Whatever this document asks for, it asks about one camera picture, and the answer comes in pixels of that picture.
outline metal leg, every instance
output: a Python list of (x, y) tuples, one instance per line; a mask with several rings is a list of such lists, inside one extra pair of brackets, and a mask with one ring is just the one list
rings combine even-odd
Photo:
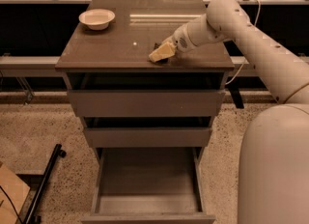
[(25, 92), (26, 94), (26, 100), (25, 100), (25, 104), (29, 104), (33, 98), (33, 96), (35, 95), (32, 91), (32, 88), (30, 87), (27, 79), (25, 77), (17, 77), (16, 78), (19, 85), (21, 86), (22, 90)]
[(52, 169), (56, 163), (56, 160), (58, 158), (58, 156), (60, 157), (65, 157), (66, 156), (66, 152), (61, 150), (62, 145), (61, 144), (57, 144), (54, 148), (54, 151), (49, 159), (49, 162), (47, 164), (47, 167), (45, 169), (45, 172), (42, 176), (42, 180), (41, 183), (39, 185), (39, 188), (31, 202), (31, 205), (29, 207), (29, 210), (27, 211), (26, 217), (23, 221), (24, 224), (39, 224), (41, 222), (41, 217), (40, 216), (34, 216), (37, 207), (40, 203), (42, 194), (47, 186), (47, 182), (49, 180), (50, 174), (52, 172)]
[(231, 97), (233, 99), (233, 102), (234, 102), (236, 108), (237, 109), (243, 109), (244, 105), (243, 105), (242, 97), (241, 97), (241, 94), (240, 94), (240, 91), (239, 91), (238, 80), (236, 79), (234, 82), (229, 84), (227, 86), (227, 88), (231, 93)]

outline cardboard box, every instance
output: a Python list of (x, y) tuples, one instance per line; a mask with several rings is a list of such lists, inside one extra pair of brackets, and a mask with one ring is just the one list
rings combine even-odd
[[(0, 185), (10, 196), (18, 213), (27, 198), (30, 187), (14, 172), (0, 161)], [(15, 224), (16, 213), (6, 195), (0, 189), (0, 222), (1, 224)]]

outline cable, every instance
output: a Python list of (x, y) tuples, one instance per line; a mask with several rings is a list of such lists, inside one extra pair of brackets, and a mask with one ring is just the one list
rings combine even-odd
[[(258, 2), (258, 4), (259, 4), (259, 8), (258, 8), (258, 12), (257, 12), (257, 15), (256, 15), (256, 17), (255, 17), (255, 21), (254, 21), (254, 26), (256, 27), (257, 26), (257, 23), (258, 23), (258, 20), (259, 20), (259, 17), (260, 17), (260, 12), (261, 12), (261, 2), (260, 2), (260, 0), (256, 0), (257, 2)], [(245, 62), (246, 62), (246, 60), (245, 60), (245, 58), (244, 58), (244, 60), (243, 60), (243, 63), (241, 64), (241, 66), (239, 67), (239, 70), (236, 72), (236, 74), (233, 76), (233, 78), (231, 79), (231, 80), (229, 80), (227, 83), (225, 83), (225, 85), (228, 85), (228, 84), (230, 84), (231, 82), (233, 82), (234, 81), (234, 79), (239, 75), (239, 73), (241, 72), (241, 70), (242, 70), (242, 68), (243, 68), (243, 66), (244, 66), (244, 64), (245, 64)]]
[(232, 77), (231, 80), (229, 80), (227, 83), (225, 83), (225, 86), (228, 85), (228, 84), (230, 84), (231, 82), (233, 82), (233, 81), (235, 80), (235, 78), (236, 78), (236, 77), (239, 75), (239, 73), (241, 72), (241, 70), (242, 70), (242, 68), (243, 68), (243, 66), (244, 66), (244, 64), (245, 64), (245, 62), (246, 62), (246, 60), (245, 60), (245, 58), (244, 58), (244, 59), (243, 59), (242, 65), (239, 67), (239, 70), (236, 72), (236, 74)]
[(10, 203), (11, 203), (11, 205), (12, 205), (12, 207), (13, 207), (13, 209), (14, 209), (14, 211), (15, 211), (17, 217), (18, 217), (18, 220), (20, 221), (21, 224), (23, 224), (23, 222), (22, 222), (22, 220), (20, 219), (20, 216), (19, 216), (19, 214), (18, 214), (18, 212), (17, 212), (17, 210), (16, 210), (16, 208), (15, 208), (15, 206), (14, 206), (14, 204), (13, 204), (11, 198), (8, 196), (7, 192), (2, 188), (1, 185), (0, 185), (0, 189), (3, 191), (3, 193), (4, 193), (4, 194), (6, 195), (6, 197), (9, 199), (9, 201), (10, 201)]
[(255, 16), (254, 26), (257, 26), (258, 19), (260, 17), (260, 11), (261, 11), (261, 1), (260, 0), (256, 0), (256, 1), (258, 2), (259, 8), (258, 8), (257, 15)]

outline open drawer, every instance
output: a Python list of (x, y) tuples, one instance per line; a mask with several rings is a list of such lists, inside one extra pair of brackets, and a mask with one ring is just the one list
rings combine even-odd
[(100, 159), (84, 224), (211, 224), (193, 148), (113, 148)]
[(92, 148), (206, 147), (211, 117), (85, 118)]

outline wooden cabinet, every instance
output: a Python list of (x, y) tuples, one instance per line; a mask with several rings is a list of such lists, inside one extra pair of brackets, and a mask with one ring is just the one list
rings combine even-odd
[(205, 12), (203, 2), (94, 0), (94, 8), (116, 20), (103, 31), (79, 24), (56, 65), (99, 163), (82, 222), (211, 224), (199, 159), (234, 66), (222, 43), (148, 60), (156, 42)]

